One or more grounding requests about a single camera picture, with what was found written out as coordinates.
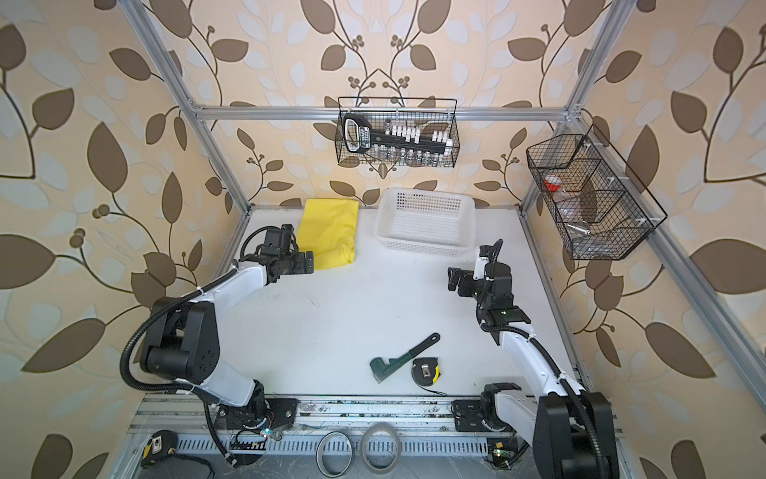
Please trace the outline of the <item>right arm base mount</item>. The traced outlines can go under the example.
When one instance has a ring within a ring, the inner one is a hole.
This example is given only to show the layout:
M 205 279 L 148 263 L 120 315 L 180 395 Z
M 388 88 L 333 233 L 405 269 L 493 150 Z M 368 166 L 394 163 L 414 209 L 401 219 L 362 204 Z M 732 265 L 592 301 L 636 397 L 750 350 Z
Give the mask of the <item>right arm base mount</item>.
M 458 432 L 500 433 L 507 430 L 506 426 L 493 424 L 486 419 L 480 399 L 456 399 L 452 402 L 450 410 Z

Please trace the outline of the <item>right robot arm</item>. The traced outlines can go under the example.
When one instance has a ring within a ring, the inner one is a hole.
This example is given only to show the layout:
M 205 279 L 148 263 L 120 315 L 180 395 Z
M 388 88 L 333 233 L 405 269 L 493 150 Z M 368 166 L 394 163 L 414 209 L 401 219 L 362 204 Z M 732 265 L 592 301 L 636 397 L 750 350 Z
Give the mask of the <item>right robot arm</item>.
M 502 245 L 479 247 L 470 271 L 448 271 L 449 291 L 476 301 L 479 327 L 510 355 L 528 385 L 486 385 L 486 425 L 520 434 L 532 448 L 540 477 L 619 477 L 610 401 L 582 386 L 543 345 L 530 317 L 514 302 L 511 269 L 499 260 Z

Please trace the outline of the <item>yellow trousers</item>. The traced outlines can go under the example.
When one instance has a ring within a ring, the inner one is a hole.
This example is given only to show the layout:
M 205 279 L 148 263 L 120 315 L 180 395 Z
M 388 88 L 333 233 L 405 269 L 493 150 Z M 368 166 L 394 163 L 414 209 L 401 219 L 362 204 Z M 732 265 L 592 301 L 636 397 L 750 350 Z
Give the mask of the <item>yellow trousers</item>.
M 297 243 L 311 251 L 314 268 L 336 269 L 355 260 L 359 203 L 355 200 L 310 199 L 297 232 Z

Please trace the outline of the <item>white plastic basket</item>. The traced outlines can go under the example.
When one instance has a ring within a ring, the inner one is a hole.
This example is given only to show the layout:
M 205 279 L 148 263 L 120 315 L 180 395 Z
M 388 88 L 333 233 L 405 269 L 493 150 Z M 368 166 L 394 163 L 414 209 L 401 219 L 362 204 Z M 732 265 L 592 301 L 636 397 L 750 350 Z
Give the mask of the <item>white plastic basket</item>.
M 462 257 L 476 247 L 475 203 L 451 193 L 390 189 L 380 200 L 374 235 L 388 249 Z

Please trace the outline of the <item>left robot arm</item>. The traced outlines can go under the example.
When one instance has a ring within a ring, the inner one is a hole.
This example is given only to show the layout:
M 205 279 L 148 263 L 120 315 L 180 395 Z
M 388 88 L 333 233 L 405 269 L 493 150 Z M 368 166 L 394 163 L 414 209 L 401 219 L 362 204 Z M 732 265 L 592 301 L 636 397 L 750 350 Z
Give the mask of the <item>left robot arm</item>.
M 221 358 L 219 320 L 246 297 L 284 275 L 314 272 L 294 227 L 267 226 L 250 234 L 227 272 L 183 297 L 162 297 L 126 344 L 119 371 L 144 392 L 185 391 L 204 403 L 240 410 L 252 429 L 271 421 L 263 385 Z

